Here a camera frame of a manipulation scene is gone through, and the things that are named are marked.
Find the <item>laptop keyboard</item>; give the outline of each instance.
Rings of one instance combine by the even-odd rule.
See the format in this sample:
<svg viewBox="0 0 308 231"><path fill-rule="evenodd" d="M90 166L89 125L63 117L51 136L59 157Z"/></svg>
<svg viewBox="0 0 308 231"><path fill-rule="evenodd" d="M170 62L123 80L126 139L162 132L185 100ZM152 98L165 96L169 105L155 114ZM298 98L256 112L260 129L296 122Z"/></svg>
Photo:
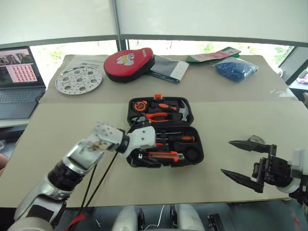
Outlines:
<svg viewBox="0 0 308 231"><path fill-rule="evenodd" d="M42 89L3 90L0 91L0 103L27 103L33 102L43 93Z"/></svg>

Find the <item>red case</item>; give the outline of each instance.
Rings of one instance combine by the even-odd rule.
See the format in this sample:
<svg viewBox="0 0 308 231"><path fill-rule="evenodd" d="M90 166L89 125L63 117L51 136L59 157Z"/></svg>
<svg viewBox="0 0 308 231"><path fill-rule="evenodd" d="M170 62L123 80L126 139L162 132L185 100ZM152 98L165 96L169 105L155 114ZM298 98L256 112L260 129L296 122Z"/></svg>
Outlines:
<svg viewBox="0 0 308 231"><path fill-rule="evenodd" d="M119 51L104 62L107 76L114 82L128 83L148 72L155 59L151 48Z"/></svg>

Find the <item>laptop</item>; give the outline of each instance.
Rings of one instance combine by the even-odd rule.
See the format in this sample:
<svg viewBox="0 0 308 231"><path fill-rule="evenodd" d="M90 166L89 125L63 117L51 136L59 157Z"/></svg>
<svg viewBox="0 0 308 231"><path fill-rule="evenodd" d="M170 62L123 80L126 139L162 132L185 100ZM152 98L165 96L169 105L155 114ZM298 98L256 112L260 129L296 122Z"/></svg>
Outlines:
<svg viewBox="0 0 308 231"><path fill-rule="evenodd" d="M29 47L0 49L0 119L29 118L45 90Z"/></svg>

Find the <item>laptop screen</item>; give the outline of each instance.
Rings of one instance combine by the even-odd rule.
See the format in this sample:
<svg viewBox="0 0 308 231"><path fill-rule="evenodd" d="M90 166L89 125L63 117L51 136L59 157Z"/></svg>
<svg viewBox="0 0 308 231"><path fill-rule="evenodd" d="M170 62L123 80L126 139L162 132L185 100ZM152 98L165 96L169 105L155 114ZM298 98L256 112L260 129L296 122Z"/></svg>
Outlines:
<svg viewBox="0 0 308 231"><path fill-rule="evenodd" d="M44 87L29 47L0 49L0 89Z"/></svg>

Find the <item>pliers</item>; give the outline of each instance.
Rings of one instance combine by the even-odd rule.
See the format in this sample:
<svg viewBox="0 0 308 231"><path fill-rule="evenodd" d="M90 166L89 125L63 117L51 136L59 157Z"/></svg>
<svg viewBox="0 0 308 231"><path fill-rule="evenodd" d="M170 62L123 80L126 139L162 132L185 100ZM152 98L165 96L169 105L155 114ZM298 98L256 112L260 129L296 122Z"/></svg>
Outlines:
<svg viewBox="0 0 308 231"><path fill-rule="evenodd" d="M154 120L155 117L168 117L170 116L170 113L166 112L158 112L153 114L145 114L146 117L140 116L137 122L149 120L150 123L161 123L161 122L170 122L170 119L163 119L163 120Z"/></svg>

